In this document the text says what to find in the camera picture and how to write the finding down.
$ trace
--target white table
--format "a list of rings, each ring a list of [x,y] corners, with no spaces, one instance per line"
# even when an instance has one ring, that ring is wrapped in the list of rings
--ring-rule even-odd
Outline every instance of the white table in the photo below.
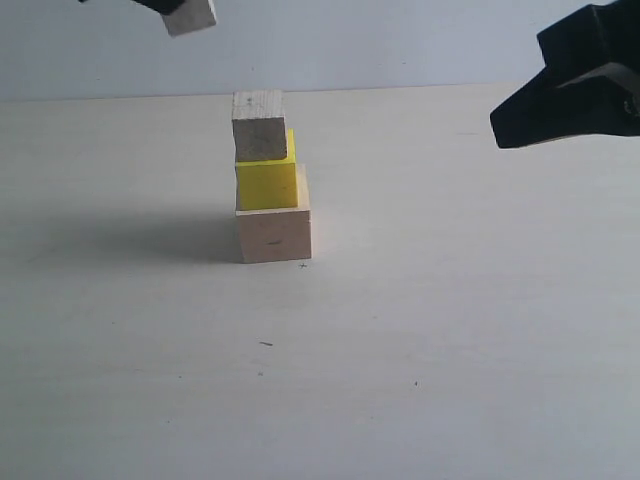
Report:
[[[0,105],[0,478],[640,478],[640,140],[499,151],[514,88],[287,94],[257,266],[230,97]]]

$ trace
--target small wooden block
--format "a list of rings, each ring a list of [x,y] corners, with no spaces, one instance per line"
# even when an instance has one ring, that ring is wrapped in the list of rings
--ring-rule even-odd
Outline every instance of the small wooden block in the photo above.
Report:
[[[213,27],[216,10],[213,0],[185,0],[171,15],[163,15],[164,25],[172,37]]]
[[[296,144],[289,130],[289,156],[284,160],[237,162],[239,210],[298,206]]]
[[[232,121],[237,162],[287,158],[281,90],[234,93]]]
[[[297,175],[297,208],[236,211],[245,263],[311,258],[311,205],[303,165],[297,165]]]

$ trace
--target stacked blocks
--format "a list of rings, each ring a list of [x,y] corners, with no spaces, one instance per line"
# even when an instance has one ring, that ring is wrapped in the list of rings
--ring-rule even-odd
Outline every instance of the stacked blocks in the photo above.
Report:
[[[246,263],[311,258],[311,209],[304,166],[287,130],[282,92],[233,96],[236,218]]]

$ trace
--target yellow block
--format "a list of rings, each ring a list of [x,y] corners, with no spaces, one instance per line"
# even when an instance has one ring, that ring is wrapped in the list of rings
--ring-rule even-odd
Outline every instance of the yellow block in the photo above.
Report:
[[[287,132],[288,157],[284,160],[236,162],[240,209],[296,208],[296,144],[293,130]]]

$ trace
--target wooden block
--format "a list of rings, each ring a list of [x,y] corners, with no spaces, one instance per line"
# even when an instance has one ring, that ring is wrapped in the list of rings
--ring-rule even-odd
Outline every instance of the wooden block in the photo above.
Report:
[[[239,210],[298,206],[296,144],[289,130],[289,156],[284,160],[237,162]]]
[[[236,92],[232,121],[237,162],[287,158],[281,90]]]
[[[311,258],[311,204],[303,165],[297,165],[297,175],[298,207],[236,211],[245,263]]]
[[[217,22],[213,0],[185,0],[175,12],[163,15],[162,19],[172,37],[213,27]]]

